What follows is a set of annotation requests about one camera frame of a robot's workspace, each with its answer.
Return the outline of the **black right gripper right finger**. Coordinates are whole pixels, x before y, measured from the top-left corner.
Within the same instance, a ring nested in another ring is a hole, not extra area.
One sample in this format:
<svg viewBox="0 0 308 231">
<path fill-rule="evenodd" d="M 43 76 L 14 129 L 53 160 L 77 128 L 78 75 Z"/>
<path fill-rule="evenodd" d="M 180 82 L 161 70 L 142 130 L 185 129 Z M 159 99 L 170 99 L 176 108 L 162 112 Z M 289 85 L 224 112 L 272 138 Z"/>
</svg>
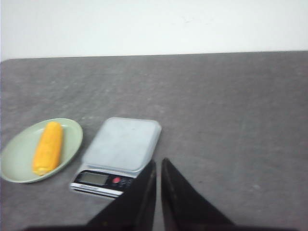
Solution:
<svg viewBox="0 0 308 231">
<path fill-rule="evenodd" d="M 208 202 L 164 158 L 161 165 L 161 199 L 166 231 L 229 231 L 235 224 Z"/>
</svg>

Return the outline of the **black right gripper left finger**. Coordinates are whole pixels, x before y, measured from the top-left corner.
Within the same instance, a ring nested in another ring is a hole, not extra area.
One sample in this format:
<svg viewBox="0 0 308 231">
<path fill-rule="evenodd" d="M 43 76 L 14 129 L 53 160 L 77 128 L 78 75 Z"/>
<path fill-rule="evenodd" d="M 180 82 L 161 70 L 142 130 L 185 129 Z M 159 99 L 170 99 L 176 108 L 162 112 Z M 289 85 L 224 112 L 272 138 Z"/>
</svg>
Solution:
<svg viewBox="0 0 308 231">
<path fill-rule="evenodd" d="M 151 231 L 156 204 L 156 163 L 151 160 L 125 192 L 91 219 L 89 231 Z"/>
</svg>

